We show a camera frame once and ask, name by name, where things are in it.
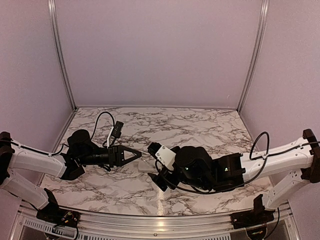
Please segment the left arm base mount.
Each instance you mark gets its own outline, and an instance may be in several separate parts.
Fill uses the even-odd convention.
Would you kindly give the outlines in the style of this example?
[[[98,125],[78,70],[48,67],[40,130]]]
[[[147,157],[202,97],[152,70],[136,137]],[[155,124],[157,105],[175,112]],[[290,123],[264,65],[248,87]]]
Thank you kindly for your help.
[[[44,191],[48,196],[48,204],[42,209],[37,210],[36,218],[53,223],[56,226],[76,228],[80,219],[80,213],[60,208],[54,194],[47,188],[44,188]]]

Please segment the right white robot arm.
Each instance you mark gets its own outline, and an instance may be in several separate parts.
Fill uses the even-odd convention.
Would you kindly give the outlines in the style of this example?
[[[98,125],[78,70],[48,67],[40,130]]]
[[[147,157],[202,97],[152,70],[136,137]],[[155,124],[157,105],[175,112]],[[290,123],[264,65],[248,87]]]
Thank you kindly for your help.
[[[258,224],[300,188],[320,181],[320,142],[311,129],[297,140],[264,151],[232,153],[212,158],[201,146],[168,148],[151,143],[157,174],[149,174],[162,190],[167,188],[199,195],[216,195],[241,188],[254,180],[287,172],[268,193],[257,197],[247,219]]]

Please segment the white remote control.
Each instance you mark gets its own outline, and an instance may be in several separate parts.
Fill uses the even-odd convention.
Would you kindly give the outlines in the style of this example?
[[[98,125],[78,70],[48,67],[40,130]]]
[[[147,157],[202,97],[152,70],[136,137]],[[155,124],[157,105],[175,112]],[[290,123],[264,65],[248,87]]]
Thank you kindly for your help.
[[[152,173],[154,171],[154,168],[145,161],[140,161],[138,163],[138,171],[141,173]]]

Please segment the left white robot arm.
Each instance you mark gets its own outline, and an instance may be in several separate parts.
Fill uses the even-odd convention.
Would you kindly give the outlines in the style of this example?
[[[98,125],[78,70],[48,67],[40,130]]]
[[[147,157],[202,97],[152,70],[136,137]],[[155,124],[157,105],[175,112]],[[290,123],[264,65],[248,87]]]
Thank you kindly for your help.
[[[112,145],[99,147],[91,141],[85,129],[75,131],[68,139],[66,153],[42,152],[14,142],[8,132],[0,134],[0,187],[10,194],[30,203],[53,223],[63,219],[54,195],[25,179],[17,169],[44,173],[73,181],[85,173],[86,166],[98,166],[107,171],[122,167],[142,156],[138,150]]]

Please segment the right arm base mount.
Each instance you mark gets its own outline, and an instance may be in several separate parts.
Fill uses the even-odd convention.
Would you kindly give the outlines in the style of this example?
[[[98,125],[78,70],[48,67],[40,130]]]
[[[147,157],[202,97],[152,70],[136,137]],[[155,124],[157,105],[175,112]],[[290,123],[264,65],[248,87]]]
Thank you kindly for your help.
[[[232,213],[231,223],[234,229],[248,228],[273,221],[275,210],[266,210],[263,205],[263,195],[253,200],[253,209]]]

